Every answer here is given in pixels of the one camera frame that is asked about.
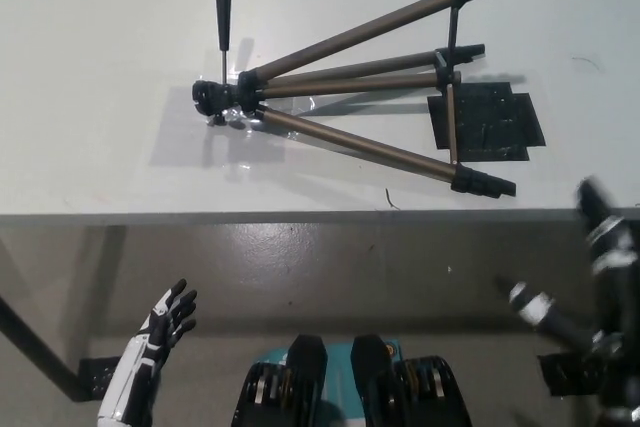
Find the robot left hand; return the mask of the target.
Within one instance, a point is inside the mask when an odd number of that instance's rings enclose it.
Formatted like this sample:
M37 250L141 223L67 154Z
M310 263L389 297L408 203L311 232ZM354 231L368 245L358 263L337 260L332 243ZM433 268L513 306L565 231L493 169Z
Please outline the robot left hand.
M187 281L182 278L157 301L138 333L146 343L148 353L167 356L182 336L192 330L196 320L197 291L186 292Z

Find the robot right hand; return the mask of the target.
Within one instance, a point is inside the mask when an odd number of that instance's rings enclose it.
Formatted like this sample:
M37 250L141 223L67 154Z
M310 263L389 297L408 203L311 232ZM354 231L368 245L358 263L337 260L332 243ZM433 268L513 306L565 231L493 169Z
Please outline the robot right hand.
M495 285L516 315L538 333L586 359L602 361L603 403L632 409L639 404L639 246L629 222L610 206L595 178L579 184L577 210L594 281L592 328L578 326L549 295L524 281L497 276Z

